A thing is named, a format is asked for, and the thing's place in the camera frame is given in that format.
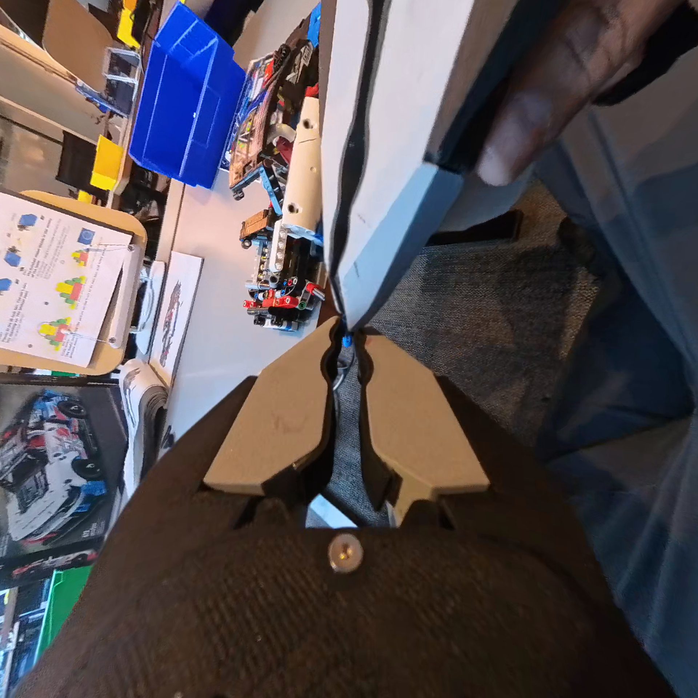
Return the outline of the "green plastic bin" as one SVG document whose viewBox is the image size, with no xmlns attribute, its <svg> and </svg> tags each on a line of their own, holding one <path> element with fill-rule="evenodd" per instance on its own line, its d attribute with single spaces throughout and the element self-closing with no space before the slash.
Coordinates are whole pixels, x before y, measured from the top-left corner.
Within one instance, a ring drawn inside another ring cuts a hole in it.
<svg viewBox="0 0 698 698">
<path fill-rule="evenodd" d="M 92 565 L 86 565 L 69 570 L 53 571 L 49 585 L 48 602 L 33 659 L 35 664 L 53 642 L 72 612 L 85 587 L 92 567 Z"/>
</svg>

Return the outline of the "open instruction booklet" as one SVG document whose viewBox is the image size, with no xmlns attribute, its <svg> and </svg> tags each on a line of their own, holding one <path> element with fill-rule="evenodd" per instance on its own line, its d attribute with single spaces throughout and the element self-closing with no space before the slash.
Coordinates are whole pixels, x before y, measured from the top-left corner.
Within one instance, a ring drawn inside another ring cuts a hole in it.
<svg viewBox="0 0 698 698">
<path fill-rule="evenodd" d="M 169 390 L 152 367 L 139 359 L 121 367 L 119 390 L 128 431 L 124 491 L 130 498 L 160 457 Z"/>
</svg>

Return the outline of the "black toy car box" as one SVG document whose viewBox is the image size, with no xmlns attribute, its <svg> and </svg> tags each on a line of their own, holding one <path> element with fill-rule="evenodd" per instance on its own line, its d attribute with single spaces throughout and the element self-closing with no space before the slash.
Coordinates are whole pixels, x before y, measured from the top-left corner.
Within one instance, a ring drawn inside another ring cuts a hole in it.
<svg viewBox="0 0 698 698">
<path fill-rule="evenodd" d="M 127 448 L 115 381 L 1 381 L 2 589 L 95 562 L 118 514 Z"/>
</svg>

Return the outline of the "person's trousers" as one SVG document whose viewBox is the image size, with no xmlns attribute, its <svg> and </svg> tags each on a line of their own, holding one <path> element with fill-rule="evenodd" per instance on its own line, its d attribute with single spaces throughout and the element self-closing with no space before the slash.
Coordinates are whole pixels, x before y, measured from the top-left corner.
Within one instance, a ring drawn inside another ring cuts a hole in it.
<svg viewBox="0 0 698 698">
<path fill-rule="evenodd" d="M 696 697 L 697 99 L 586 109 L 539 172 L 600 277 L 539 453 L 635 636 Z"/>
</svg>

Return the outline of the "blue plastic bin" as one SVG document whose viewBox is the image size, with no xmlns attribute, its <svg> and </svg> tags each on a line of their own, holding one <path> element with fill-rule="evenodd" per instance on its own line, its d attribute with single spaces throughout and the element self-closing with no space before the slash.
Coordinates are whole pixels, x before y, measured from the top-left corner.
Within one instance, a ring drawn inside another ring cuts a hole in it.
<svg viewBox="0 0 698 698">
<path fill-rule="evenodd" d="M 152 43 L 128 149 L 132 160 L 211 189 L 245 77 L 233 48 L 176 2 Z"/>
</svg>

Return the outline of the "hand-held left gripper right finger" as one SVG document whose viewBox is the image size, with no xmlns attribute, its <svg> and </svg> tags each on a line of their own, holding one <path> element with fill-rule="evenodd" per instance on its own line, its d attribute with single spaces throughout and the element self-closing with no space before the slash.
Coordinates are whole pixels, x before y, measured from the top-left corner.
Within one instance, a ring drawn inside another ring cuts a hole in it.
<svg viewBox="0 0 698 698">
<path fill-rule="evenodd" d="M 420 501 L 490 487 L 435 374 L 382 335 L 357 336 L 362 477 L 400 526 Z"/>
</svg>

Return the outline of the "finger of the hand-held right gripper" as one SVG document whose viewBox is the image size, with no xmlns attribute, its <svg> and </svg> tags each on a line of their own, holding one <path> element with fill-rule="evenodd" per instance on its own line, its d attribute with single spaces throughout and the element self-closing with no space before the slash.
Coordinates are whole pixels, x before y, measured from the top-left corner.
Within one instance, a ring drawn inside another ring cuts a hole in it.
<svg viewBox="0 0 698 698">
<path fill-rule="evenodd" d="M 382 1 L 368 158 L 350 217 L 358 234 L 350 288 L 363 313 L 349 331 L 368 323 L 463 187 L 461 172 L 435 162 L 438 3 Z"/>
<path fill-rule="evenodd" d="M 322 106 L 322 224 L 325 265 L 337 310 L 346 325 L 358 325 L 360 292 L 351 290 L 358 233 L 351 232 L 352 207 L 360 191 L 369 151 L 369 104 L 382 42 L 381 1 L 334 1 L 332 46 Z"/>
</svg>

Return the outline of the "person's right forearm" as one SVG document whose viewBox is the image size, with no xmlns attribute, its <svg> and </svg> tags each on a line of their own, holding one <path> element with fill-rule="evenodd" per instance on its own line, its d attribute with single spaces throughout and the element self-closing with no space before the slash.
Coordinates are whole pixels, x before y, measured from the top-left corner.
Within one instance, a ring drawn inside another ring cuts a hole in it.
<svg viewBox="0 0 698 698">
<path fill-rule="evenodd" d="M 641 92 L 666 74 L 680 57 L 697 47 L 697 2 L 682 1 L 647 40 L 640 63 L 593 104 L 612 107 Z"/>
</svg>

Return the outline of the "yellow plastic bin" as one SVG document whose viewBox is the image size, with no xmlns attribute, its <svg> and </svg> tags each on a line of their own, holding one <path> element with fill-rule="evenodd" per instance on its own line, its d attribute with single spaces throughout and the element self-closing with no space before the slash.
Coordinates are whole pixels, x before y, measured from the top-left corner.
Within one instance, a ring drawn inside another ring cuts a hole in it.
<svg viewBox="0 0 698 698">
<path fill-rule="evenodd" d="M 117 25 L 117 39 L 126 47 L 138 50 L 141 44 L 133 34 L 136 6 L 137 1 L 121 1 Z"/>
<path fill-rule="evenodd" d="M 108 137 L 100 135 L 93 160 L 90 185 L 100 190 L 114 190 L 120 179 L 124 148 Z"/>
</svg>

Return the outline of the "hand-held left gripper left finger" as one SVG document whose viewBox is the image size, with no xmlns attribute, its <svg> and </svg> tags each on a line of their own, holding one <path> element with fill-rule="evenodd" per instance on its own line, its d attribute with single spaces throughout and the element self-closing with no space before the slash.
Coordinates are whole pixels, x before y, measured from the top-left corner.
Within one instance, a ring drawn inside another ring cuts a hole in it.
<svg viewBox="0 0 698 698">
<path fill-rule="evenodd" d="M 332 317 L 265 367 L 204 477 L 218 492 L 308 505 L 332 474 L 332 383 L 342 321 Z"/>
</svg>

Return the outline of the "colourful sticker sheet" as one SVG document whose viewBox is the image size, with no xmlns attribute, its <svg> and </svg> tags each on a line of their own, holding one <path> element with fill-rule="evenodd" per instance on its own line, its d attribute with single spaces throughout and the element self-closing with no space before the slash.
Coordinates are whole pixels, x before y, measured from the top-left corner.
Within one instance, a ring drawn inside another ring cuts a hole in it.
<svg viewBox="0 0 698 698">
<path fill-rule="evenodd" d="M 281 49 L 252 60 L 242 84 L 228 148 L 230 189 L 240 188 L 243 181 L 263 162 L 269 110 L 276 97 L 281 69 Z"/>
</svg>

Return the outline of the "black desk foot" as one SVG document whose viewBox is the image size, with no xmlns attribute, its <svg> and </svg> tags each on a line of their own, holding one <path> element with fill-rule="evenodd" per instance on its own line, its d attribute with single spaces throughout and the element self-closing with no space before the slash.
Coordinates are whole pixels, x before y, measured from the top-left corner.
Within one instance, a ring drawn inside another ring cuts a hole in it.
<svg viewBox="0 0 698 698">
<path fill-rule="evenodd" d="M 513 209 L 490 221 L 482 222 L 466 230 L 435 233 L 425 243 L 425 247 L 457 244 L 499 244 L 516 241 L 523 221 L 523 212 L 519 209 Z"/>
</svg>

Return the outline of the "person's right hand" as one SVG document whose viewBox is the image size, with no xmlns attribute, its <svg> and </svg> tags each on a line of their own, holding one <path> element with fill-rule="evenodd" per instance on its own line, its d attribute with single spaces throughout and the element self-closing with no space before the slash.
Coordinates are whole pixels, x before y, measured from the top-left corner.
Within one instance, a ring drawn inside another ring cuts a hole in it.
<svg viewBox="0 0 698 698">
<path fill-rule="evenodd" d="M 505 186 L 577 114 L 639 64 L 648 39 L 680 1 L 570 1 L 513 70 L 477 161 L 478 177 Z"/>
</svg>

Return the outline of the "wooden document stand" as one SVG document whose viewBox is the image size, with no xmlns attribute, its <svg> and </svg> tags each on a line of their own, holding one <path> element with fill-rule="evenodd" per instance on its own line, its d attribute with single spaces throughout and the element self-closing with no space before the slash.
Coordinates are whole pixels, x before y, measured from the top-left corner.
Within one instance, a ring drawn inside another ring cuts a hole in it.
<svg viewBox="0 0 698 698">
<path fill-rule="evenodd" d="M 98 343 L 88 366 L 80 367 L 55 358 L 42 358 L 12 351 L 1 347 L 1 366 L 21 369 L 42 369 L 76 373 L 84 376 L 102 376 L 115 371 L 125 360 L 131 320 L 135 311 L 140 270 L 143 266 L 146 232 L 143 225 L 130 214 L 91 203 L 80 202 L 69 197 L 57 196 L 39 190 L 14 193 L 1 188 L 1 192 L 15 199 L 39 202 L 41 205 L 63 212 L 83 221 L 93 222 L 107 228 L 131 235 L 127 261 L 121 273 L 118 289 L 109 303 Z"/>
</svg>

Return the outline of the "toy brick race car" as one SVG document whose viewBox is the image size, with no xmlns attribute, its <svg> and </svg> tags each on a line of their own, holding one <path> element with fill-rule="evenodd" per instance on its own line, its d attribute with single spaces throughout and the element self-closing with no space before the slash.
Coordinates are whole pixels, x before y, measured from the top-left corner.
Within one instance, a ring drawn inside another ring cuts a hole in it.
<svg viewBox="0 0 698 698">
<path fill-rule="evenodd" d="M 262 165 L 230 189 L 240 201 L 261 184 L 268 204 L 241 223 L 240 246 L 254 266 L 242 302 L 255 326 L 300 332 L 325 300 L 320 167 L 319 50 L 308 38 L 284 43 L 269 110 Z"/>
</svg>

